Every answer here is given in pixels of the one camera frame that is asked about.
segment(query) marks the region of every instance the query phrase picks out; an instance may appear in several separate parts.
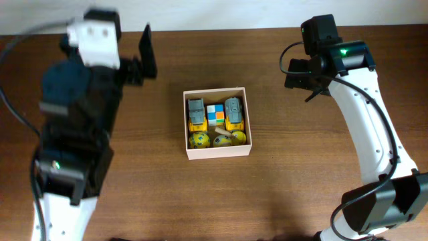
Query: white wall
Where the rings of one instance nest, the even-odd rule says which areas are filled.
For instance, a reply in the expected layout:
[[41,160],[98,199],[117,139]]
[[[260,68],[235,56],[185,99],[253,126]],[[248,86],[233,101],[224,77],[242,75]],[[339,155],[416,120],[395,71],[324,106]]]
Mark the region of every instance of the white wall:
[[428,0],[0,0],[0,34],[82,16],[91,5],[119,10],[123,31],[297,27],[333,13],[337,25],[428,23]]

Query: box of toys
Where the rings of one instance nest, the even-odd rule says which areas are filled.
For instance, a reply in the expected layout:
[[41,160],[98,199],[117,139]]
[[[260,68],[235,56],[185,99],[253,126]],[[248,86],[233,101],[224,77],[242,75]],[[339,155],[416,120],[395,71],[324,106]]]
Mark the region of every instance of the box of toys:
[[184,91],[183,104],[189,160],[249,155],[245,88]]

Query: blue cube face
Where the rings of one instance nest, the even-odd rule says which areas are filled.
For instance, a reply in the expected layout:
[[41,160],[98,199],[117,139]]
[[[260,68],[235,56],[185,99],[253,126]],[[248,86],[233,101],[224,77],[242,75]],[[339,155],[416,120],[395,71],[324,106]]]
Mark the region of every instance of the blue cube face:
[[214,113],[208,113],[208,119],[209,120],[215,120],[215,112]]
[[215,105],[215,112],[223,111],[223,105],[222,104],[216,104]]

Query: yellow ball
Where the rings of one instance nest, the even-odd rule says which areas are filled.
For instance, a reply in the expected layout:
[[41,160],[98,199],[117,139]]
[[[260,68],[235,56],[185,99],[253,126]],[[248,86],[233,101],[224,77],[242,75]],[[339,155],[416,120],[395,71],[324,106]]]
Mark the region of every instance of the yellow ball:
[[247,143],[247,136],[242,131],[234,131],[232,135],[235,136],[232,140],[233,145],[244,145]]
[[218,137],[215,137],[213,141],[214,147],[230,147],[232,146],[232,140],[230,137],[226,137],[225,135],[219,135]]
[[190,136],[189,143],[191,149],[208,148],[211,145],[211,140],[207,134],[197,132]]

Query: cable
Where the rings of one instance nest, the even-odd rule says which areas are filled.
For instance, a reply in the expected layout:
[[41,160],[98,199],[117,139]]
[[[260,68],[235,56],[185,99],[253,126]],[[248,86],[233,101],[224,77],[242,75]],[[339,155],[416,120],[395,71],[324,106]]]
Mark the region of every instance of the cable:
[[[28,39],[35,33],[39,33],[40,31],[51,29],[55,27],[66,27],[67,25],[71,24],[73,22],[73,19],[67,20],[67,21],[55,21],[51,23],[45,23],[41,24],[36,27],[32,27],[28,29],[27,31],[24,31],[21,33],[21,35],[15,36],[8,44],[6,44],[5,49],[0,52],[0,66],[5,61],[6,57],[10,54],[12,49],[23,42],[24,40]],[[22,124],[30,128],[37,137],[40,138],[40,132],[32,125],[26,118],[21,116],[16,109],[13,107],[13,105],[9,102],[9,99],[6,97],[5,92],[3,91],[2,86],[0,85],[0,97],[5,103],[6,107],[9,109],[9,111],[12,113],[12,115]],[[43,212],[41,210],[41,204],[39,201],[40,194],[37,191],[37,180],[35,179],[34,175],[34,167],[35,167],[35,158],[31,160],[30,165],[30,183],[31,183],[31,192],[33,194],[34,202],[35,202],[35,211],[37,213],[38,219],[39,219],[39,225],[40,225],[40,236],[41,241],[46,240],[46,226],[45,226],[45,220],[43,217]]]
[[303,44],[303,42],[296,42],[296,43],[294,43],[294,44],[291,44],[290,46],[288,46],[283,52],[282,52],[282,54],[281,54],[281,56],[280,56],[280,70],[281,70],[281,72],[283,72],[283,73],[285,73],[285,74],[288,74],[288,75],[291,75],[291,76],[305,76],[305,77],[312,77],[312,78],[325,78],[325,79],[328,79],[328,80],[331,80],[331,81],[335,81],[335,82],[337,82],[337,83],[339,83],[339,84],[343,84],[343,85],[345,85],[345,86],[347,86],[347,87],[350,87],[350,88],[352,88],[352,89],[354,89],[355,91],[357,91],[357,92],[359,92],[360,94],[362,94],[372,105],[373,105],[373,107],[374,107],[374,109],[376,109],[376,111],[378,112],[378,114],[379,114],[379,116],[380,116],[380,118],[381,118],[381,120],[382,120],[382,122],[383,122],[383,125],[385,126],[385,128],[386,128],[386,130],[387,130],[387,133],[388,133],[388,138],[389,138],[389,142],[390,142],[390,144],[391,144],[391,146],[392,146],[392,150],[393,150],[393,163],[392,163],[392,167],[391,167],[391,170],[389,171],[389,173],[388,173],[388,175],[375,187],[375,188],[373,188],[371,191],[368,191],[367,193],[365,193],[364,195],[362,195],[362,196],[360,196],[360,197],[357,197],[357,198],[355,198],[355,199],[352,199],[352,200],[350,200],[350,201],[348,201],[348,202],[346,202],[345,204],[340,204],[334,211],[333,211],[333,213],[332,213],[332,215],[331,215],[331,217],[330,217],[330,225],[331,225],[331,227],[332,227],[332,230],[333,230],[333,232],[339,237],[339,238],[341,238],[342,240],[345,240],[345,241],[369,241],[369,240],[378,240],[375,236],[373,236],[373,235],[368,235],[367,237],[364,237],[364,238],[359,238],[359,239],[351,239],[351,238],[347,238],[347,237],[345,237],[345,236],[343,236],[342,234],[340,234],[339,233],[339,231],[336,229],[336,226],[334,225],[334,219],[335,219],[335,217],[337,216],[337,214],[341,211],[341,210],[343,210],[344,208],[346,208],[346,207],[348,207],[349,205],[351,205],[351,204],[353,204],[353,203],[355,203],[355,202],[357,202],[357,201],[359,201],[359,200],[361,200],[362,198],[365,198],[365,197],[367,197],[368,195],[370,195],[370,194],[372,194],[372,193],[374,193],[374,192],[376,192],[376,191],[378,191],[380,188],[382,188],[385,184],[387,184],[390,180],[391,180],[391,178],[392,178],[392,176],[394,175],[394,173],[395,173],[395,170],[397,169],[397,165],[398,165],[398,151],[397,151],[397,144],[396,144],[396,142],[395,142],[395,138],[394,138],[394,134],[393,134],[393,131],[392,131],[392,128],[391,128],[391,126],[390,126],[390,124],[389,124],[389,122],[388,122],[388,119],[387,119],[387,117],[385,116],[385,114],[384,114],[384,112],[382,111],[382,109],[380,108],[380,106],[376,103],[376,101],[369,95],[369,94],[367,94],[365,91],[363,91],[363,90],[361,90],[359,87],[357,87],[357,86],[355,86],[355,85],[353,85],[353,84],[351,84],[351,83],[349,83],[349,82],[347,82],[347,81],[344,81],[344,80],[341,80],[341,79],[339,79],[339,78],[335,78],[335,77],[330,77],[330,76],[325,76],[325,75],[321,75],[321,74],[312,74],[312,73],[310,73],[310,72],[291,72],[291,71],[287,71],[287,70],[284,70],[283,68],[282,68],[282,59],[283,59],[283,56],[284,56],[284,54],[291,48],[291,47],[293,47],[293,46],[296,46],[296,45],[299,45],[299,44]]

